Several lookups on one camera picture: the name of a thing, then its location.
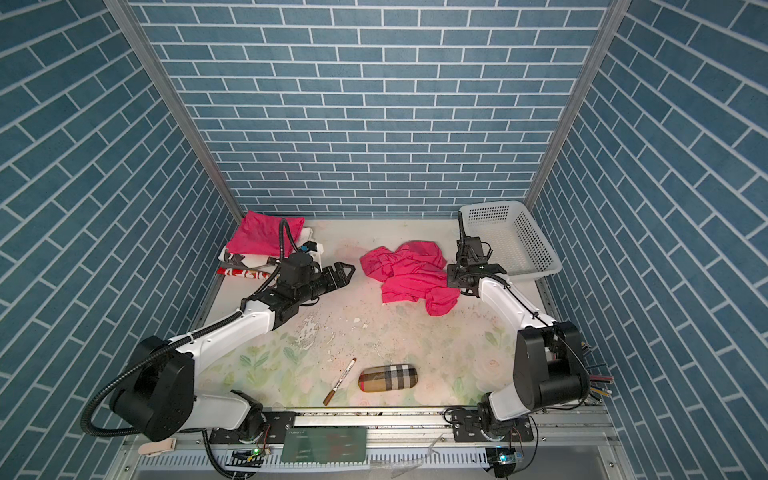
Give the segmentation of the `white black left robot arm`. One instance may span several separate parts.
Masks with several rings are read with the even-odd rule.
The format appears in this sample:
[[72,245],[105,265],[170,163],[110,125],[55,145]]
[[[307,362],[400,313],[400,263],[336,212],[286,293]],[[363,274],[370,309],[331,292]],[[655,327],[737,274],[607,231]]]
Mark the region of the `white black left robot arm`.
[[226,430],[241,443],[266,435],[263,406],[240,390],[211,394],[200,375],[240,345],[284,325],[303,307],[346,287],[356,271],[336,262],[322,267],[311,243],[298,246],[279,224],[281,249],[275,269],[238,308],[215,323],[169,340],[150,336],[128,366],[85,405],[83,433],[93,437],[142,435],[153,442],[187,431]]

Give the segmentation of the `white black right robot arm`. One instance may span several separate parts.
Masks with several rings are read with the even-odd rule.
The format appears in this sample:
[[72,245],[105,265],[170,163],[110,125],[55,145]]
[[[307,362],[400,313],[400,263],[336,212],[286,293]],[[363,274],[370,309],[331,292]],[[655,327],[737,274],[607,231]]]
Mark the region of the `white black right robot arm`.
[[456,261],[447,267],[448,285],[489,305],[516,334],[512,383],[486,394],[478,404],[482,431],[491,438],[514,421],[544,409],[582,405],[590,380],[581,333],[571,322],[541,312],[492,264],[492,248],[478,237],[457,240]]

